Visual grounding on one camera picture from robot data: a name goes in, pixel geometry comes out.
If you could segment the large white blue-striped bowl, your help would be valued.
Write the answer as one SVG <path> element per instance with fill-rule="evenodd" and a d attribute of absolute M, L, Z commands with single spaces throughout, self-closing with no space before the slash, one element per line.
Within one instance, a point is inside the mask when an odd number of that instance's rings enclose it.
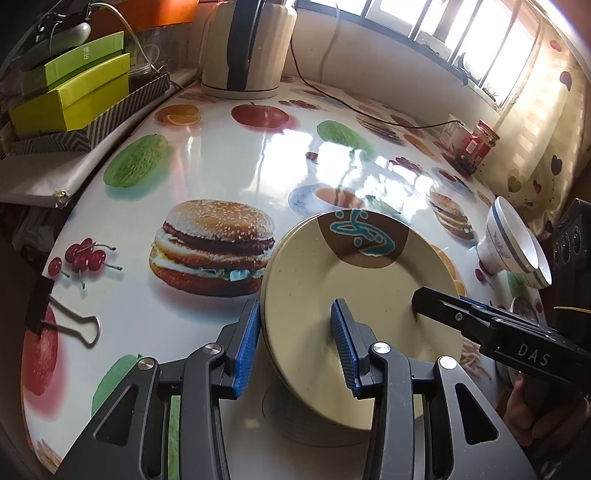
<path fill-rule="evenodd" d="M 484 237 L 476 245 L 479 265 L 493 276 L 501 271 L 533 274 L 541 266 L 532 234 L 513 205 L 497 197 L 485 223 Z"/>

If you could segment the cream plate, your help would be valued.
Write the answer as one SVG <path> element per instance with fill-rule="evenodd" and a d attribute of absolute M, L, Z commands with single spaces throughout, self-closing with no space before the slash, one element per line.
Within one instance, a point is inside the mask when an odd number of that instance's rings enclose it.
<path fill-rule="evenodd" d="M 415 314 L 412 308 L 413 294 L 423 286 L 452 296 L 457 293 L 446 265 L 421 235 L 392 217 L 365 209 L 336 210 L 315 218 L 325 243 L 338 258 L 329 270 L 325 298 L 332 302 L 345 299 L 356 321 L 370 326 L 378 340 L 410 358 L 460 357 L 462 335 Z M 370 429 L 373 403 L 353 398 L 333 337 L 325 381 L 324 389 L 304 398 L 290 391 L 325 419 L 344 427 Z"/>
<path fill-rule="evenodd" d="M 325 283 L 338 261 L 318 219 L 294 227 L 274 249 L 263 280 L 263 336 L 280 376 L 304 398 L 328 385 L 332 335 Z"/>

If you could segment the small white blue-striped bowl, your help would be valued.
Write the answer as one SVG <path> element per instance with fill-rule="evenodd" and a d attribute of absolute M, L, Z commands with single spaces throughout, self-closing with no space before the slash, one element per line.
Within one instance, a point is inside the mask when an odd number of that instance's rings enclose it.
<path fill-rule="evenodd" d="M 517 274 L 517 279 L 530 288 L 545 289 L 552 285 L 552 273 L 544 251 L 531 230 L 528 231 L 536 249 L 538 268 L 531 273 Z"/>

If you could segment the black binder clip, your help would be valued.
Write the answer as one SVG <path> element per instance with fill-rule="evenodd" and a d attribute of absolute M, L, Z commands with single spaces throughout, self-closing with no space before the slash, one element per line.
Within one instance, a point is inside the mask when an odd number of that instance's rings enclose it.
<path fill-rule="evenodd" d="M 75 313 L 58 301 L 52 295 L 54 284 L 54 280 L 43 275 L 37 278 L 25 313 L 25 328 L 37 336 L 41 335 L 45 327 L 53 328 L 77 338 L 86 348 L 92 349 L 101 336 L 100 320 L 94 315 L 83 316 Z M 55 320 L 54 323 L 51 323 L 46 320 L 45 314 L 48 307 L 57 310 L 65 318 L 65 321 Z"/>

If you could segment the heart patterned curtain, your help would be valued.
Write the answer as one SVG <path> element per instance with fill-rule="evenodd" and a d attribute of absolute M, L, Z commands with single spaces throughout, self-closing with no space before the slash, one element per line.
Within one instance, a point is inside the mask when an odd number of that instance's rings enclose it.
<path fill-rule="evenodd" d="M 478 173 L 543 240 L 590 160 L 590 82 L 551 25 L 534 53 L 525 83 L 494 126 L 500 140 Z"/>

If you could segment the red-lidded sauce jar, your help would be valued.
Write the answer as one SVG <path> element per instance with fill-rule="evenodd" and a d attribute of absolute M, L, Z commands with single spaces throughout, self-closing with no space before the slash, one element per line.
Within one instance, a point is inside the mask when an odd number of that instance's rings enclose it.
<path fill-rule="evenodd" d="M 500 140 L 499 135 L 485 121 L 479 120 L 475 130 L 462 142 L 456 160 L 467 174 L 474 174 L 481 162 Z"/>

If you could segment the white small container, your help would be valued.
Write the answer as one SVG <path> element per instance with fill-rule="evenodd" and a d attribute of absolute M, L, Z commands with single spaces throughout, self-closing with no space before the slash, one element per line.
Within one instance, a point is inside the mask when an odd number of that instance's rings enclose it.
<path fill-rule="evenodd" d="M 458 154 L 464 150 L 470 137 L 471 131 L 464 123 L 454 115 L 450 115 L 440 135 L 439 143 L 445 150 Z"/>

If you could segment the fruit printed tablecloth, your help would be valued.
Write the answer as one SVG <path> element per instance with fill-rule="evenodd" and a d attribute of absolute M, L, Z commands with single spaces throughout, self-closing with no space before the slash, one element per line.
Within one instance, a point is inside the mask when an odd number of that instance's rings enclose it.
<path fill-rule="evenodd" d="M 294 81 L 249 102 L 198 85 L 149 115 L 92 180 L 44 268 L 52 295 L 96 316 L 92 348 L 46 328 L 27 334 L 21 383 L 37 459 L 55 474 L 136 362 L 189 356 L 259 300 L 281 239 L 308 218 L 345 209 L 392 217 L 421 235 L 456 294 L 543 312 L 516 275 L 489 275 L 476 245 L 494 194 L 462 177 L 428 134 L 405 133 L 378 104 L 339 107 Z M 221 403 L 235 479 L 359 479 L 370 429 L 332 422 L 290 391 L 260 331 L 249 385 Z"/>

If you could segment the white side shelf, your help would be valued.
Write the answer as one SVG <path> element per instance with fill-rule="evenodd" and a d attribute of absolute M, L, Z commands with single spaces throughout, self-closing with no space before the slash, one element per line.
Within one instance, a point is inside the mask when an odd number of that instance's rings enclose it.
<path fill-rule="evenodd" d="M 89 152 L 52 152 L 13 155 L 1 161 L 1 201 L 6 204 L 62 208 L 93 175 L 95 168 L 122 144 L 131 132 L 174 94 L 169 87 L 122 122 Z"/>

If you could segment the cream electric kettle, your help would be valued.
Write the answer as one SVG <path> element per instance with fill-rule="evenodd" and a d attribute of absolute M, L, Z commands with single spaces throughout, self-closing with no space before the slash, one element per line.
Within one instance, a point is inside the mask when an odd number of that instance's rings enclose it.
<path fill-rule="evenodd" d="M 217 3 L 202 47 L 201 90 L 222 99 L 276 96 L 296 22 L 291 1 Z"/>

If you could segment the lower lime green box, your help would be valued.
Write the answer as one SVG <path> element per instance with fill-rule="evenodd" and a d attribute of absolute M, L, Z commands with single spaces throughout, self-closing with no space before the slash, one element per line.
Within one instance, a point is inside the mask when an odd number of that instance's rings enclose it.
<path fill-rule="evenodd" d="M 10 110 L 19 139 L 79 130 L 129 94 L 129 54 L 97 64 Z"/>

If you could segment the chevron patterned tray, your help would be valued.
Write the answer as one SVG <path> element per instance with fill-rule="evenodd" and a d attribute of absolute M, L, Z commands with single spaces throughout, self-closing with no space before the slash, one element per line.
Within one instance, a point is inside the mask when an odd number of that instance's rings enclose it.
<path fill-rule="evenodd" d="M 130 93 L 84 128 L 13 141 L 7 156 L 55 152 L 89 152 L 129 117 L 163 94 L 170 85 L 170 74 L 168 72 L 163 73 Z"/>

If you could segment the upper green box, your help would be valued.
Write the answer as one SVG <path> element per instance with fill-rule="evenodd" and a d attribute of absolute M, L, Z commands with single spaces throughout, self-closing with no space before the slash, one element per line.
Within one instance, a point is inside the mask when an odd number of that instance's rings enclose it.
<path fill-rule="evenodd" d="M 112 33 L 71 49 L 23 74 L 23 96 L 44 93 L 123 52 L 124 33 Z"/>

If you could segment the grey oval device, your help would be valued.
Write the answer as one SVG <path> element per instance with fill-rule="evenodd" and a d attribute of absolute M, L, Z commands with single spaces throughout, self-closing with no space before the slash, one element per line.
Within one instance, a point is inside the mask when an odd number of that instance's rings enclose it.
<path fill-rule="evenodd" d="M 89 38 L 90 33 L 91 26 L 87 21 L 76 21 L 73 24 L 54 21 L 45 31 L 25 42 L 23 62 L 36 65 L 78 47 Z"/>

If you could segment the orange box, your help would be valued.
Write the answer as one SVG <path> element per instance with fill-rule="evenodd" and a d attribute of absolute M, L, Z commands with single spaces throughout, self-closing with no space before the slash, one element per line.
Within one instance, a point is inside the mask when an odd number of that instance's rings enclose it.
<path fill-rule="evenodd" d="M 134 32 L 143 32 L 191 23 L 198 3 L 198 0 L 129 0 L 118 1 L 113 7 Z M 124 29 L 116 14 L 105 7 L 92 13 L 90 26 L 94 36 L 104 36 Z"/>

